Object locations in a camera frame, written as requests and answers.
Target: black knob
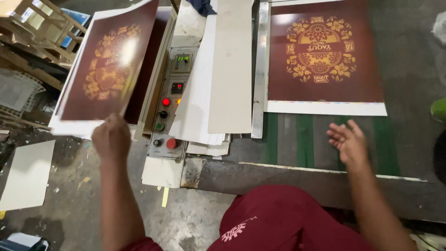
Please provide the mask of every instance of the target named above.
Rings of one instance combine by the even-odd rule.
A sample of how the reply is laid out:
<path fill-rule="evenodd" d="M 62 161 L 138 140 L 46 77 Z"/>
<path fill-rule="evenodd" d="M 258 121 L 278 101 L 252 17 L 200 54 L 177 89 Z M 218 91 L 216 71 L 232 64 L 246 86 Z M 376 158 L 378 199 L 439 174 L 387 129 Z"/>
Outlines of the black knob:
<path fill-rule="evenodd" d="M 168 113 L 166 111 L 162 111 L 158 113 L 161 118 L 167 118 Z"/>
<path fill-rule="evenodd" d="M 153 144 L 154 144 L 155 146 L 161 146 L 161 145 L 163 144 L 163 142 L 161 142 L 161 140 L 157 139 L 157 140 L 154 140 L 154 141 L 153 141 Z"/>

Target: hand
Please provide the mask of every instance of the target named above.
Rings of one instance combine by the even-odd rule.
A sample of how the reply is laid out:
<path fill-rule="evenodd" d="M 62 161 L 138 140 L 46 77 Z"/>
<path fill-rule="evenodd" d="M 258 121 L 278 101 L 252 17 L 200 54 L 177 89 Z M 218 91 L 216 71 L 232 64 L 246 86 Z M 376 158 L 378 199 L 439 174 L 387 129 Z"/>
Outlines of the hand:
<path fill-rule="evenodd" d="M 127 122 L 113 113 L 96 127 L 91 136 L 93 145 L 105 166 L 126 166 L 130 150 L 130 130 Z"/>
<path fill-rule="evenodd" d="M 367 141 L 354 120 L 347 123 L 351 129 L 345 124 L 331 123 L 327 131 L 331 137 L 328 142 L 339 150 L 339 158 L 347 166 L 347 171 L 357 171 L 357 168 L 368 165 Z"/>

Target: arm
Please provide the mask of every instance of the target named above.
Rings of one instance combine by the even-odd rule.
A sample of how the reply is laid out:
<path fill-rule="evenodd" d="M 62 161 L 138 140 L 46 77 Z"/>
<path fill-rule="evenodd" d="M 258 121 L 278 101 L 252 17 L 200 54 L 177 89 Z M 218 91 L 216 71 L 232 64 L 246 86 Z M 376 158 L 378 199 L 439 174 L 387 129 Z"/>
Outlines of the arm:
<path fill-rule="evenodd" d="M 130 132 L 110 115 L 92 135 L 101 159 L 101 227 L 104 251 L 118 251 L 145 237 L 144 224 L 127 175 Z"/>
<path fill-rule="evenodd" d="M 355 215 L 362 236 L 378 251 L 416 251 L 399 219 L 381 193 L 367 154 L 366 138 L 353 121 L 345 125 L 330 124 L 330 144 L 339 150 L 347 167 Z"/>

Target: red emergency stop button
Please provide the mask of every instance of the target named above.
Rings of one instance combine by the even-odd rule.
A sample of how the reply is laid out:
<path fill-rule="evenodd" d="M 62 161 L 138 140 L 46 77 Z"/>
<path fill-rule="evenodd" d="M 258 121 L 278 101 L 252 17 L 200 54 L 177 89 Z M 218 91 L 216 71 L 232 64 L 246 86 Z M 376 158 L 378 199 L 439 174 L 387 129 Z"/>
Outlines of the red emergency stop button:
<path fill-rule="evenodd" d="M 174 149 L 177 147 L 177 141 L 174 138 L 171 138 L 166 143 L 167 149 Z"/>
<path fill-rule="evenodd" d="M 168 106 L 170 104 L 170 100 L 168 98 L 163 99 L 163 105 Z"/>

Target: dark cloth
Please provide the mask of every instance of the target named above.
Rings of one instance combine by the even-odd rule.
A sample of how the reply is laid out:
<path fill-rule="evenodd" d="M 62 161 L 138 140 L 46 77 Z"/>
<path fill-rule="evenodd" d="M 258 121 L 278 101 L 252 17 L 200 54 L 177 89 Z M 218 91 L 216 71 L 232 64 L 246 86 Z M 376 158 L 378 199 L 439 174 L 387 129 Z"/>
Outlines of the dark cloth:
<path fill-rule="evenodd" d="M 212 6 L 210 4 L 211 0 L 186 0 L 188 1 L 194 9 L 198 11 L 200 15 L 203 17 L 207 17 L 207 15 L 215 15 L 217 12 L 215 12 L 212 9 Z"/>
<path fill-rule="evenodd" d="M 147 238 L 125 251 L 160 251 Z M 372 251 L 352 229 L 335 221 L 306 192 L 267 185 L 237 196 L 208 251 Z"/>

